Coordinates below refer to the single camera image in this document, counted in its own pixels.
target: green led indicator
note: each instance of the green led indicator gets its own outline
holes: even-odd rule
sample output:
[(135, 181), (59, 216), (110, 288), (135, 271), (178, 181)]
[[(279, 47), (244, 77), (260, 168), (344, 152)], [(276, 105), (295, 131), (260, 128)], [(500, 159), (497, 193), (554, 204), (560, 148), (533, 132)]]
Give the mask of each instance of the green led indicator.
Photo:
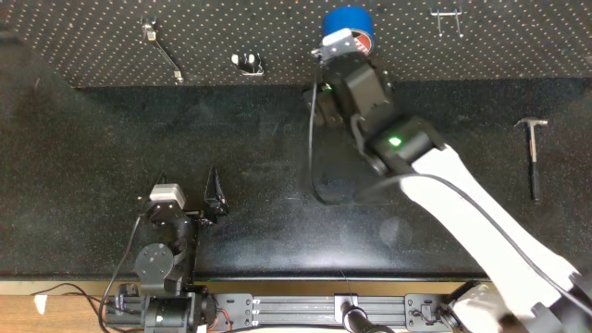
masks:
[(399, 147), (402, 143), (402, 140), (397, 137), (392, 137), (388, 139), (388, 142), (390, 142), (390, 144), (394, 145), (395, 147)]

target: black table surface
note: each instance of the black table surface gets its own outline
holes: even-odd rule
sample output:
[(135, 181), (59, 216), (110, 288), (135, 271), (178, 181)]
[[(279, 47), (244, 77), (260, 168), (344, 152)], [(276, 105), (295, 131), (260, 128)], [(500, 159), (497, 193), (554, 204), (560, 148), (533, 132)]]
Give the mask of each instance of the black table surface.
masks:
[[(397, 188), (372, 205), (326, 207), (313, 199), (302, 87), (79, 91), (43, 65), (27, 66), (38, 68), (18, 75), (11, 68), (0, 77), (5, 279), (107, 278), (138, 196), (158, 172), (182, 187), (189, 208), (200, 208), (210, 166), (219, 169), (230, 215), (200, 229), (197, 278), (484, 276)], [(403, 109), (434, 124), (527, 231), (591, 271), (590, 80), (404, 82), (396, 95)], [(540, 205), (530, 200), (525, 128), (513, 126), (527, 116), (549, 120), (536, 130)], [(322, 195), (348, 199), (378, 180), (343, 129), (315, 130), (314, 179)], [(158, 229), (142, 225), (122, 278), (134, 277), (135, 256), (155, 241)]]

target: hammer handle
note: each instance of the hammer handle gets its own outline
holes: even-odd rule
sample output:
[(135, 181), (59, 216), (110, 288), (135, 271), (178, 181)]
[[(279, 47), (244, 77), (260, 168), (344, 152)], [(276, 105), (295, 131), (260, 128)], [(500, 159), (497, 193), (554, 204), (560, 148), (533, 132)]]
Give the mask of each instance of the hammer handle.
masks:
[(540, 203), (540, 184), (538, 183), (538, 170), (536, 161), (533, 161), (530, 164), (530, 186), (533, 200), (536, 203)]

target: wooden floor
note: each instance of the wooden floor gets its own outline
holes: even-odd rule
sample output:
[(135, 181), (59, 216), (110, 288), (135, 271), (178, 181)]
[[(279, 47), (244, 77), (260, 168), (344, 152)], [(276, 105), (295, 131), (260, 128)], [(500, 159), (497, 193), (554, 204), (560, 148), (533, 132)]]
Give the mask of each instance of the wooden floor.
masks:
[[(46, 290), (60, 281), (2, 282), (0, 281), (0, 332), (101, 332), (96, 314), (88, 302), (80, 296), (58, 296), (75, 291), (62, 287), (47, 292), (44, 306), (37, 305), (35, 291)], [(106, 282), (76, 281), (76, 285), (91, 295), (101, 295)], [(208, 282), (211, 292), (249, 292), (253, 295), (333, 295), (349, 292), (345, 282), (326, 281), (270, 281), (270, 282)], [(365, 296), (402, 296), (407, 293), (450, 293), (462, 283), (456, 282), (350, 282), (353, 293)], [(257, 332), (280, 332), (278, 329)], [(306, 330), (324, 332), (327, 330)], [(286, 329), (281, 332), (303, 332), (302, 329)]]

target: pegboard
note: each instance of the pegboard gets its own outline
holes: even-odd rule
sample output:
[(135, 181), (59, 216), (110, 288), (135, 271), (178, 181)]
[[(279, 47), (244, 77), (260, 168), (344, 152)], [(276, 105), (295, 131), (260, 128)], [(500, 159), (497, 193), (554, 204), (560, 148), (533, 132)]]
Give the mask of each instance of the pegboard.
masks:
[[(591, 77), (591, 7), (582, 1), (483, 0), (18, 0), (4, 21), (74, 87), (174, 85), (172, 69), (142, 36), (156, 17), (163, 46), (188, 85), (304, 84), (324, 15), (362, 6), (376, 32), (373, 57), (394, 80)], [(430, 9), (459, 16), (437, 18)], [(258, 53), (265, 77), (242, 77), (233, 53)]]

